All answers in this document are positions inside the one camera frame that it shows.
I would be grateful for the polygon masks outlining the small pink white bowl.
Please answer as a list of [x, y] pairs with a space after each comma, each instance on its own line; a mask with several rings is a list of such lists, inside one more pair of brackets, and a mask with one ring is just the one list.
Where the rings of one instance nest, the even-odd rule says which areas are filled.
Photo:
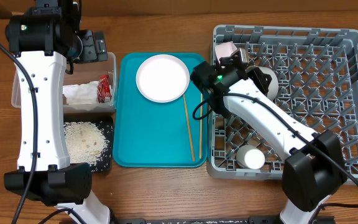
[[214, 47], [216, 61], [219, 65], [221, 65], [220, 59], [222, 57], [230, 57], [233, 52], [237, 50], [237, 47], [233, 42], [225, 42], [221, 44], [217, 44]]

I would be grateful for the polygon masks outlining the white napkin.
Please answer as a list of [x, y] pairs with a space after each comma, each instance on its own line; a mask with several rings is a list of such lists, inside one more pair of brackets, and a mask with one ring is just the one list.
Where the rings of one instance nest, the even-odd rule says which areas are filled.
[[80, 85], [63, 85], [63, 95], [68, 105], [98, 103], [98, 81]]

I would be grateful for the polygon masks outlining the red snack wrapper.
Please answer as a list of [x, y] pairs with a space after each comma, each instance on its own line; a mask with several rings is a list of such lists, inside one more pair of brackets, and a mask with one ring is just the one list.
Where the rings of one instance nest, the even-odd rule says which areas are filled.
[[107, 103], [111, 101], [112, 95], [110, 91], [108, 74], [100, 77], [97, 87], [97, 94], [99, 103]]

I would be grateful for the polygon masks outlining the large white plate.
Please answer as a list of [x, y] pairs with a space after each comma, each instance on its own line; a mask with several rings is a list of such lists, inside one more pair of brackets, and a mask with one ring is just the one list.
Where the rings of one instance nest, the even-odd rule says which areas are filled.
[[190, 74], [185, 63], [178, 57], [158, 54], [140, 65], [135, 82], [146, 99], [155, 103], [169, 103], [186, 92]]

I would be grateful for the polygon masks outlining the white cup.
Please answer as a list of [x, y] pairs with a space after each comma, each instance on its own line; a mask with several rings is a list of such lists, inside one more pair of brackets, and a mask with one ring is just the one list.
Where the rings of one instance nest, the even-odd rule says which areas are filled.
[[260, 169], [265, 164], [265, 156], [260, 149], [244, 145], [236, 152], [237, 163], [247, 169]]

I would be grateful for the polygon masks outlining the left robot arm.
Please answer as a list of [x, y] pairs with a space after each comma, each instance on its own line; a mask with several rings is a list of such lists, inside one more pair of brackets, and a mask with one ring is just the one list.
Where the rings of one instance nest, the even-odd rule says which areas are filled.
[[5, 188], [42, 202], [77, 223], [112, 223], [114, 216], [91, 189], [87, 163], [73, 164], [63, 128], [63, 80], [81, 61], [81, 4], [37, 1], [6, 26], [21, 96], [21, 148]]

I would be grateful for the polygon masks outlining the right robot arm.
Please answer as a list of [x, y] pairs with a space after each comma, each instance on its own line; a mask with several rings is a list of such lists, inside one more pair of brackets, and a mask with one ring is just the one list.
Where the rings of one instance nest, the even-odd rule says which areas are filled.
[[215, 113], [240, 117], [284, 161], [282, 189], [288, 201], [280, 221], [311, 223], [347, 180], [337, 135], [330, 130], [317, 133], [278, 107], [268, 97], [278, 86], [275, 74], [249, 63], [245, 49], [222, 57], [218, 67], [200, 63], [190, 79]]

